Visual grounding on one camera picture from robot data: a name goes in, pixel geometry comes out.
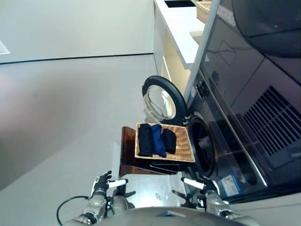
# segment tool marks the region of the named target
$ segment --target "white wall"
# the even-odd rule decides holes
[[[299,226],[301,193],[231,205],[241,215],[251,216],[261,226]]]
[[[1,0],[0,63],[153,52],[153,0]]]

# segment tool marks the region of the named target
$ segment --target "vent grille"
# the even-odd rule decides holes
[[[300,139],[301,114],[270,86],[244,115],[269,156]]]

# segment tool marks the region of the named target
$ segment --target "folded clothing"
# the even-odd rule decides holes
[[[162,133],[162,139],[165,144],[165,151],[170,154],[175,154],[177,136],[174,134],[174,132],[169,129],[164,129]]]
[[[161,157],[166,157],[165,145],[161,134],[161,125],[156,124],[151,127],[152,140],[154,146],[154,154],[158,154]]]
[[[153,141],[151,126],[147,123],[141,124],[138,133],[139,139],[139,156],[152,157],[153,154]]]

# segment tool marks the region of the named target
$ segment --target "sticker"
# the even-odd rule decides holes
[[[191,98],[194,98],[194,96],[196,95],[196,89],[194,87],[191,88]]]
[[[222,179],[222,185],[228,197],[241,193],[233,173]]]
[[[220,5],[217,10],[217,15],[219,15],[221,18],[223,18],[225,21],[227,21],[233,27],[236,26],[233,12],[231,10],[228,10],[224,6]]]

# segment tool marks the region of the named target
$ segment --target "open door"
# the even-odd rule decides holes
[[[142,87],[144,112],[151,121],[170,125],[185,125],[187,106],[174,84],[161,76],[149,77]]]

